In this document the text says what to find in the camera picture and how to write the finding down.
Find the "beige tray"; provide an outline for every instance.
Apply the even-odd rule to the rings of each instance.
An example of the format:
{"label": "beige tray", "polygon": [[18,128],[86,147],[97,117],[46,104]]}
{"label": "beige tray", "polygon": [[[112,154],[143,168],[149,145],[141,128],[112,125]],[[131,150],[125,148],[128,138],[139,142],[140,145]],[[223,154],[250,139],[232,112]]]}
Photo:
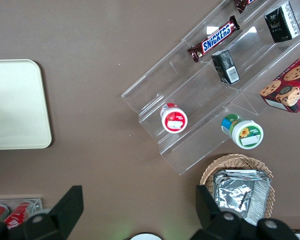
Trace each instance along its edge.
{"label": "beige tray", "polygon": [[0,60],[0,150],[43,149],[51,140],[39,66]]}

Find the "wicker basket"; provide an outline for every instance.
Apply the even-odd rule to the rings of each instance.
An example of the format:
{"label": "wicker basket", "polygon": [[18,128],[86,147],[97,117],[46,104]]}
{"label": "wicker basket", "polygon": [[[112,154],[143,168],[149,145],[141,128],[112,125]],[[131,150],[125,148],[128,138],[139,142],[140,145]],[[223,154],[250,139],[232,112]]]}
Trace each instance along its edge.
{"label": "wicker basket", "polygon": [[[222,156],[211,163],[203,173],[200,181],[200,185],[205,185],[209,192],[212,194],[214,174],[220,170],[228,169],[255,169],[264,171],[271,179],[274,177],[271,171],[265,166],[265,164],[257,159],[247,157],[242,154],[229,154]],[[273,205],[275,201],[275,190],[270,187],[268,198],[266,201],[266,208],[264,218],[270,218]]]}

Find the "jar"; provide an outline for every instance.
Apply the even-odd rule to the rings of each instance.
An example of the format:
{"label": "jar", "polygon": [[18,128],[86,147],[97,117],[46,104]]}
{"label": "jar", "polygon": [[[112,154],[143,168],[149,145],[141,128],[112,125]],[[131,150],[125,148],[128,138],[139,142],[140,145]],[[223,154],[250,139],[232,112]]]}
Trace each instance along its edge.
{"label": "jar", "polygon": [[165,104],[160,116],[163,128],[171,134],[182,132],[188,124],[187,115],[174,103]]}
{"label": "jar", "polygon": [[242,149],[253,149],[264,138],[264,131],[259,124],[245,120],[238,114],[227,115],[222,120],[221,129]]}

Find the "barcode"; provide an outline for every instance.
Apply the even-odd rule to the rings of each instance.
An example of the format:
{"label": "barcode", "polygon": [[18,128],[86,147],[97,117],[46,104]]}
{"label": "barcode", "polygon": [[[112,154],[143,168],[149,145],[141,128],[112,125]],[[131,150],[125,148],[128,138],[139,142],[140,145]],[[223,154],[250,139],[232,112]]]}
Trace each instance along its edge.
{"label": "barcode", "polygon": [[226,74],[228,75],[229,77],[229,80],[230,80],[230,83],[234,83],[236,81],[239,80],[239,75],[237,73],[237,70],[236,70],[236,67],[233,66],[233,67],[230,67],[229,69],[226,70]]}
{"label": "barcode", "polygon": [[222,131],[223,131],[225,134],[227,134],[227,135],[229,135],[229,136],[231,137],[231,134],[230,134],[230,131],[229,131],[228,128],[226,128],[225,126],[221,126],[221,129],[222,129]]}

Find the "aluminum foil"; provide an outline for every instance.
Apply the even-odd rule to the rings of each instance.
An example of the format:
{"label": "aluminum foil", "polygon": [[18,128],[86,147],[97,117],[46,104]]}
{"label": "aluminum foil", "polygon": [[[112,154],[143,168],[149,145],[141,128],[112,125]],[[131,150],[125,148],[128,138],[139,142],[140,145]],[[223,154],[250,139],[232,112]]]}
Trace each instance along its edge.
{"label": "aluminum foil", "polygon": [[271,179],[260,170],[222,170],[213,177],[213,197],[219,208],[232,209],[250,224],[264,217]]}

